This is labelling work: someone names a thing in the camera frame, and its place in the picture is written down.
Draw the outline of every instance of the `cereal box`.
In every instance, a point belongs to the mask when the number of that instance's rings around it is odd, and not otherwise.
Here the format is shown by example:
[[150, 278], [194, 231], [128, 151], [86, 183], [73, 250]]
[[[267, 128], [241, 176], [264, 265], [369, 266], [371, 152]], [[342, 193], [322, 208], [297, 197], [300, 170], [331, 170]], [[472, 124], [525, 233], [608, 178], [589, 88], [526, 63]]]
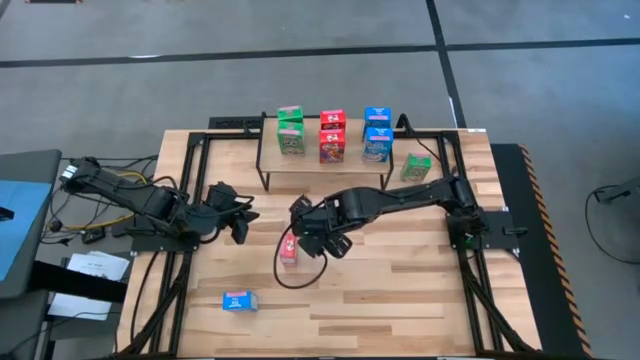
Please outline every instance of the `cereal box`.
[[225, 292], [222, 294], [222, 310], [258, 311], [258, 296], [251, 291]]
[[325, 110], [320, 113], [320, 128], [322, 130], [346, 129], [347, 116], [344, 110]]
[[280, 247], [280, 261], [284, 266], [295, 266], [297, 262], [297, 241], [292, 233], [287, 233]]
[[278, 143], [283, 155], [304, 154], [304, 123], [279, 121]]
[[303, 118], [302, 106], [285, 106], [278, 109], [278, 121], [301, 123]]
[[364, 136], [364, 161], [385, 162], [393, 144], [393, 130], [369, 127]]
[[345, 132], [343, 129], [320, 130], [320, 163], [344, 161]]
[[391, 108], [368, 106], [364, 109], [364, 133], [368, 127], [390, 128]]
[[431, 157], [425, 154], [409, 153], [407, 161], [404, 162], [400, 180], [402, 181], [422, 181], [431, 169]]

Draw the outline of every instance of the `small green box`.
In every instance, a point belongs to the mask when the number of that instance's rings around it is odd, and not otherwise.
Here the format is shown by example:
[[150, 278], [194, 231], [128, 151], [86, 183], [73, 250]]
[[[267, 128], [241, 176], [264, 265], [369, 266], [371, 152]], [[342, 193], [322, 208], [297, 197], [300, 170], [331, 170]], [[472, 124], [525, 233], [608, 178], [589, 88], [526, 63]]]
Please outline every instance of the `small green box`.
[[304, 118], [302, 106], [286, 106], [278, 109], [278, 120], [301, 123]]
[[278, 143], [283, 155], [304, 154], [304, 123], [278, 121]]
[[431, 169], [431, 157], [424, 154], [409, 153], [404, 162], [400, 180], [402, 181], [422, 181]]

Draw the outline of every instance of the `blue cereal box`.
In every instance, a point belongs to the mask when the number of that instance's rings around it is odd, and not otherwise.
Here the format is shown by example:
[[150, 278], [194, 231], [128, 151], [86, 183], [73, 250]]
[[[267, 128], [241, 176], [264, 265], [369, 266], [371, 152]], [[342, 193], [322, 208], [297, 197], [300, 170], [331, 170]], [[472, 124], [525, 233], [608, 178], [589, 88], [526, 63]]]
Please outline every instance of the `blue cereal box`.
[[251, 291], [237, 291], [222, 294], [222, 310], [258, 311], [258, 296]]
[[391, 108], [368, 106], [364, 108], [364, 129], [391, 127]]
[[393, 130], [369, 127], [364, 136], [364, 161], [385, 162], [393, 145]]

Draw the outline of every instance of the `red item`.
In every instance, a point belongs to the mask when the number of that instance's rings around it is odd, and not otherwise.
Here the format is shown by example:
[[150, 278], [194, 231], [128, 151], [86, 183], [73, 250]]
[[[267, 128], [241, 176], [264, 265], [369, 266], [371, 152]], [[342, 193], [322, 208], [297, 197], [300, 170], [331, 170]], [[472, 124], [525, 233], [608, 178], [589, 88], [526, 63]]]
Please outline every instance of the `red item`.
[[320, 113], [320, 129], [346, 129], [347, 115], [344, 110], [325, 110]]
[[296, 237], [292, 233], [288, 233], [284, 236], [282, 246], [280, 247], [280, 261], [284, 266], [296, 266], [297, 262], [297, 241]]
[[320, 143], [321, 164], [344, 161], [344, 129], [320, 130], [318, 142]]

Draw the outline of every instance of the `gray floor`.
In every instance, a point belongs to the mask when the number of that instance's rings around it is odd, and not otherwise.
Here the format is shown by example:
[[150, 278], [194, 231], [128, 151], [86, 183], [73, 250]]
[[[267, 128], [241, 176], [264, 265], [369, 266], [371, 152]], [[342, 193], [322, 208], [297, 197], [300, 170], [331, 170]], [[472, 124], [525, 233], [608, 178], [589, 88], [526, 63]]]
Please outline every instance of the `gray floor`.
[[[634, 0], [437, 6], [451, 44], [640, 36]], [[0, 60], [433, 43], [421, 0], [14, 0], [0, 20]], [[593, 188], [638, 175], [640, 47], [450, 57], [469, 127], [487, 128], [494, 142], [529, 147], [595, 354], [637, 358], [640, 268], [596, 249], [583, 207]], [[435, 53], [0, 69], [0, 153], [55, 147], [64, 156], [143, 156], [157, 153], [165, 129], [203, 128], [208, 116], [273, 112], [283, 104], [309, 113], [339, 105], [350, 114], [385, 104], [406, 112], [414, 126], [453, 126]], [[72, 205], [63, 220], [86, 222], [92, 206]], [[640, 258], [634, 205], [590, 207], [596, 236], [628, 258]], [[76, 242], [43, 246], [38, 256], [53, 262], [127, 246]], [[109, 331], [62, 341], [55, 358], [104, 355], [113, 343]]]

